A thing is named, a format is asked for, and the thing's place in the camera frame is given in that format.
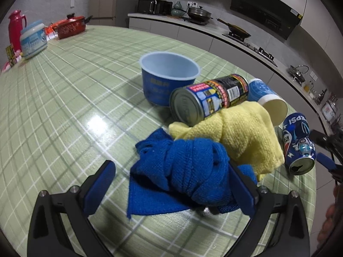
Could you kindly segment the person's right hand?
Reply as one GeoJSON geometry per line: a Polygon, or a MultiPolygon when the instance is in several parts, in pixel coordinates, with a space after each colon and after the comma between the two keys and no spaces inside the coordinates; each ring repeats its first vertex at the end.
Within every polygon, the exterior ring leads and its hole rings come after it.
{"type": "Polygon", "coordinates": [[[317,236],[318,248],[330,239],[342,216],[342,184],[336,185],[333,190],[333,195],[335,197],[335,203],[328,207],[326,220],[317,236]]]}

